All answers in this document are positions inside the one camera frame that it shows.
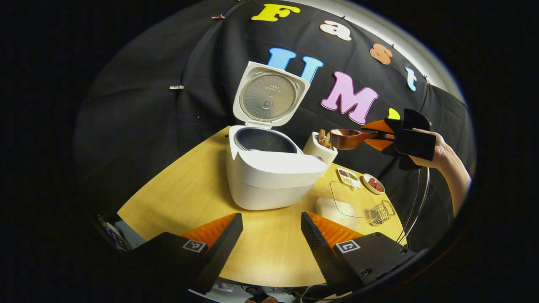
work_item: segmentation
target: rice cooker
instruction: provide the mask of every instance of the rice cooker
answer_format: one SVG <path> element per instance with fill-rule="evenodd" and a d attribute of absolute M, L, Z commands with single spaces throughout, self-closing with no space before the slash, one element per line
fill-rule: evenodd
<path fill-rule="evenodd" d="M 248 210 L 298 202 L 326 170 L 322 158 L 306 155 L 287 135 L 271 130 L 290 120 L 310 83 L 301 77 L 249 61 L 233 112 L 245 125 L 229 130 L 226 174 L 234 201 Z"/>

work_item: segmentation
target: pink letter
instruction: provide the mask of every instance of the pink letter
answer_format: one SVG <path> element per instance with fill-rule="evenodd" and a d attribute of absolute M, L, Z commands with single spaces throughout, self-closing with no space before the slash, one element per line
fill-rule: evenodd
<path fill-rule="evenodd" d="M 378 98 L 378 93 L 370 87 L 365 87 L 357 94 L 354 94 L 352 77 L 343 72 L 335 72 L 334 75 L 337 80 L 335 81 L 328 98 L 322 100 L 322 106 L 335 111 L 337 110 L 337 100 L 340 97 L 341 114 L 346 113 L 351 110 L 352 107 L 356 106 L 356 108 L 348 114 L 348 117 L 357 124 L 365 124 L 365 117 L 367 117 L 369 108 L 374 100 Z"/>

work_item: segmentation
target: blue letter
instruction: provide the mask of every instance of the blue letter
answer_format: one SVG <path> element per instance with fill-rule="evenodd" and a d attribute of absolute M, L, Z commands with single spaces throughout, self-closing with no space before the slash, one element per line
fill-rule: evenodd
<path fill-rule="evenodd" d="M 280 49 L 278 47 L 274 47 L 269 50 L 269 53 L 271 54 L 271 57 L 268 61 L 268 66 L 280 68 L 282 70 L 286 69 L 286 66 L 288 65 L 288 62 L 290 59 L 296 57 L 296 53 L 293 51 Z"/>
<path fill-rule="evenodd" d="M 303 57 L 303 62 L 305 62 L 305 67 L 301 73 L 301 77 L 305 80 L 313 81 L 314 74 L 319 67 L 324 66 L 324 63 L 316 58 L 305 56 Z"/>
<path fill-rule="evenodd" d="M 413 84 L 414 81 L 417 81 L 417 78 L 416 76 L 413 74 L 413 70 L 411 70 L 410 68 L 406 67 L 406 71 L 408 72 L 408 87 L 412 90 L 412 91 L 416 91 L 416 87 L 415 85 Z"/>

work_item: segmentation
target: white sponge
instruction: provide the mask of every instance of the white sponge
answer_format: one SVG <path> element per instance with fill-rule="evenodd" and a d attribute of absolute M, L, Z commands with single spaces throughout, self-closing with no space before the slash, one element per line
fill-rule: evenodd
<path fill-rule="evenodd" d="M 357 214 L 352 205 L 348 203 L 336 201 L 332 198 L 320 197 L 318 200 L 316 200 L 316 213 L 328 220 L 339 223 L 352 230 L 357 231 L 360 228 L 360 219 L 349 217 L 357 216 Z"/>

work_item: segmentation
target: foam letter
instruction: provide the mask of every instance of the foam letter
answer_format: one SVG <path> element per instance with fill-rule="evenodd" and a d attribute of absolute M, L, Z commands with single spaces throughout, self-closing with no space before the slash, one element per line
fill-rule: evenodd
<path fill-rule="evenodd" d="M 393 53 L 386 49 L 382 44 L 374 43 L 371 50 L 371 56 L 383 64 L 390 64 Z"/>
<path fill-rule="evenodd" d="M 390 109 L 389 109 L 389 115 L 388 115 L 388 118 L 389 118 L 389 119 L 400 120 L 399 112 L 396 111 L 396 110 L 394 110 L 393 108 L 390 108 Z"/>
<path fill-rule="evenodd" d="M 269 50 L 271 57 L 268 61 L 268 66 L 280 68 L 282 70 L 286 69 L 290 59 L 296 57 L 296 53 L 293 51 L 281 49 L 279 47 L 274 47 Z"/>
<path fill-rule="evenodd" d="M 416 86 L 413 84 L 413 82 L 417 81 L 417 78 L 413 74 L 413 70 L 411 70 L 410 68 L 406 67 L 406 71 L 408 72 L 408 87 L 415 92 Z"/>
<path fill-rule="evenodd" d="M 301 77 L 305 80 L 313 81 L 314 74 L 319 67 L 324 66 L 324 63 L 316 58 L 305 56 L 303 57 L 303 62 L 305 62 L 305 67 L 301 73 Z"/>
<path fill-rule="evenodd" d="M 350 41 L 350 30 L 348 27 L 337 22 L 324 20 L 325 24 L 320 24 L 320 29 L 330 35 L 335 35 L 345 41 Z"/>
<path fill-rule="evenodd" d="M 335 111 L 337 110 L 337 100 L 340 97 L 341 114 L 346 113 L 352 109 L 352 107 L 356 106 L 356 108 L 348 114 L 348 117 L 357 124 L 365 124 L 365 118 L 367 117 L 369 108 L 374 100 L 378 98 L 378 93 L 370 87 L 365 87 L 357 94 L 354 94 L 352 77 L 343 72 L 335 72 L 334 75 L 337 80 L 335 81 L 328 98 L 322 100 L 322 106 Z"/>
<path fill-rule="evenodd" d="M 252 17 L 251 20 L 277 21 L 278 19 L 275 17 L 275 15 L 285 18 L 286 16 L 290 15 L 290 11 L 300 12 L 299 8 L 288 5 L 264 4 L 264 6 L 265 8 L 260 12 L 260 14 Z"/>

